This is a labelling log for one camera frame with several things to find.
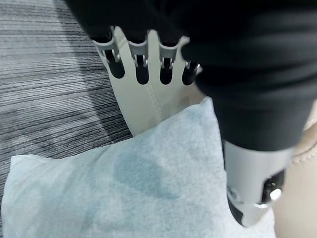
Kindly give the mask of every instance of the gray striped carpet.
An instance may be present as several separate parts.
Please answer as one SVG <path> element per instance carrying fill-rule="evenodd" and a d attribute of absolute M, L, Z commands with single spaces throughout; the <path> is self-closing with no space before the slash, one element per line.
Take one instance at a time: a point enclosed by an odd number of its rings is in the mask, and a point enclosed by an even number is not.
<path fill-rule="evenodd" d="M 108 73 L 66 5 L 0 0 L 1 198 L 12 155 L 62 158 L 129 137 Z"/>

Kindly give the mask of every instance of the black fabric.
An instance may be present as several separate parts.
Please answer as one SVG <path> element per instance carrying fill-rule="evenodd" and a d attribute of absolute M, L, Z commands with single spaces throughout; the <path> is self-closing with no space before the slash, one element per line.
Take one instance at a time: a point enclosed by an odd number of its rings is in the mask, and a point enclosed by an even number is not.
<path fill-rule="evenodd" d="M 109 25 L 189 36 L 183 58 L 204 69 L 196 84 L 223 139 L 269 151 L 299 141 L 317 97 L 316 0 L 66 2 L 91 37 Z"/>

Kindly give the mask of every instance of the pillow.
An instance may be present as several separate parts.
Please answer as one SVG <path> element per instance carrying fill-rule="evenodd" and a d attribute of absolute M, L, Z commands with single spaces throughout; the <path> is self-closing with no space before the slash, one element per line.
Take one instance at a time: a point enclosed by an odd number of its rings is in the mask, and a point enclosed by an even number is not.
<path fill-rule="evenodd" d="M 4 238 L 274 238 L 232 217 L 210 98 L 132 139 L 61 160 L 11 159 Z"/>

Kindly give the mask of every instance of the robotic hand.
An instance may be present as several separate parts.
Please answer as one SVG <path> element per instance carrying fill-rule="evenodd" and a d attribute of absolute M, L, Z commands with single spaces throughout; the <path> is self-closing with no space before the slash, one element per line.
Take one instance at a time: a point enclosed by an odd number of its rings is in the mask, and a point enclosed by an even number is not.
<path fill-rule="evenodd" d="M 111 26 L 127 36 L 142 68 L 136 70 L 141 84 L 149 77 L 148 29 L 156 29 L 161 40 L 164 84 L 179 37 L 190 37 L 182 48 L 183 82 L 193 82 L 202 66 L 195 82 L 213 99 L 231 213 L 242 226 L 255 224 L 282 194 L 285 170 L 317 97 L 317 1 L 66 2 L 118 78 L 124 68 L 116 48 L 109 47 Z"/>

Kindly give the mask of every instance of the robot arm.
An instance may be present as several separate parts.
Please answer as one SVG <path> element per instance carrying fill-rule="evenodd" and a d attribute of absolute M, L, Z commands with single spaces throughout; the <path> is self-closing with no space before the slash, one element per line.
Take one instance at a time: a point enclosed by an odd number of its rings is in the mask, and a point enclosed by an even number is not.
<path fill-rule="evenodd" d="M 130 30 L 142 33 L 142 41 L 128 39 L 142 72 L 147 70 L 144 32 L 159 32 L 161 73 L 166 74 L 179 37 L 190 37 L 182 49 L 187 62 L 183 82 L 192 83 L 202 66 L 195 82 L 213 99 L 229 208 L 242 226 L 255 224 L 281 196 L 285 170 L 317 97 L 317 2 L 66 2 L 97 49 L 106 57 L 108 51 L 108 62 L 117 64 L 119 77 L 124 74 L 122 62 L 115 46 L 108 46 L 111 26 L 120 26 L 127 36 Z M 148 73 L 143 75 L 141 84 L 148 81 Z"/>

